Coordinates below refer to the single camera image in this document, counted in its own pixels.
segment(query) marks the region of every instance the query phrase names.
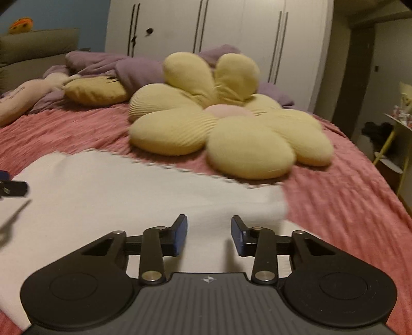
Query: pink textured blanket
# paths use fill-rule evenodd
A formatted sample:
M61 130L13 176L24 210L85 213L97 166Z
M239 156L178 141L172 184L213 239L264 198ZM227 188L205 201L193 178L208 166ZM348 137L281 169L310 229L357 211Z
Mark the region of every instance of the pink textured blanket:
M105 149L196 172L217 174L205 153L165 158L128 144L128 106L87 112L45 111L23 116L0 129L0 170L16 175L53 151L75 153ZM388 273L398 287L398 303L388 325L398 334L412 333L412 219L371 162L332 124L322 121L336 155L327 169L295 166L283 181L288 219L335 246ZM0 333L19 330L0 314Z

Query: blue wall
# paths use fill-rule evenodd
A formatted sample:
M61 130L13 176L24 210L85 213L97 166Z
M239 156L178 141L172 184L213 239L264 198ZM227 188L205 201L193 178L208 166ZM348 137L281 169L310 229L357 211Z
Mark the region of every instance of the blue wall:
M31 17L33 30L80 28L79 48L102 52L109 7L110 0L16 0L0 16L0 34L17 19Z

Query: yellow pillow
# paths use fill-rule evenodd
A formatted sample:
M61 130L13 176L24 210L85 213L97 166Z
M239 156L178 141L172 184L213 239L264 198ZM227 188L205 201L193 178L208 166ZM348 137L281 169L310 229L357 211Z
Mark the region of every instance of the yellow pillow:
M256 116L269 111L282 109L282 106L277 101L263 94L253 94L252 97L246 101L244 107L252 111Z
M242 54L225 54L215 69L215 84L221 104L243 106L257 91L260 71L256 63Z
M220 119L206 144L208 161L216 169L245 179L276 178L296 161L291 146L257 118Z
M66 96L85 106L108 106L129 98L123 85L114 77L76 79L64 87Z
M187 155L204 147L216 120L210 113L190 107L146 114L130 127L130 143L160 155Z
M201 107L190 98L190 94L166 84L143 86L130 99L129 122L139 117L158 111L178 107L192 107L201 111Z
M299 163L323 167L332 162L333 145L321 130L310 123L292 118L279 118L276 114L265 113L257 119L288 141L295 150Z
M297 111L294 109L279 109L273 112L275 113L274 115L279 119L288 119L296 122L304 122L312 127L315 127L316 129L323 129L322 124L318 120L316 120L312 115L306 112Z
M198 55L171 54L163 62L163 72L166 84L190 93L191 99L203 108L217 103L212 71Z

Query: purple blanket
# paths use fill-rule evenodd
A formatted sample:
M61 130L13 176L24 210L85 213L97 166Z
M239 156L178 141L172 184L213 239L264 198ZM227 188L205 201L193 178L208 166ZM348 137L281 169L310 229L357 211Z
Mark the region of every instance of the purple blanket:
M219 48L198 53L211 68L215 68L218 59L228 53L240 53L231 46L223 45ZM164 83L162 63L144 57L128 57L104 52L72 51L66 55L66 65L51 67L43 75L47 77L53 72L62 72L68 75L80 74L84 77L107 75L117 77L132 96L141 87ZM294 109L294 102L282 93L275 85L261 83L258 93L267 95L276 100L286 109ZM49 93L37 102L29 114L36 114L46 109L70 109L72 111L85 111L89 107L81 106L66 98L64 91Z

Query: white sheet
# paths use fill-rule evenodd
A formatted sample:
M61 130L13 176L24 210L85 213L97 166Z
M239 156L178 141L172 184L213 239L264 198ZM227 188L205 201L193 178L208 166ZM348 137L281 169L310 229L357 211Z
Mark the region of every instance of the white sheet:
M29 326L19 301L23 281L111 231L140 235L149 227L170 226L179 214L186 214L186 246L178 261L165 260L168 272L250 274L254 259L238 257L230 236L233 215L278 234L300 229L282 221L287 206L280 186L250 188L106 152L52 153L15 179L29 184L31 202L9 224L8 239L0 248L0 308L22 329ZM0 213L4 204L0 202ZM0 214L0 226L6 219ZM138 261L130 258L128 275L138 275ZM279 268L281 276L290 273L285 259Z

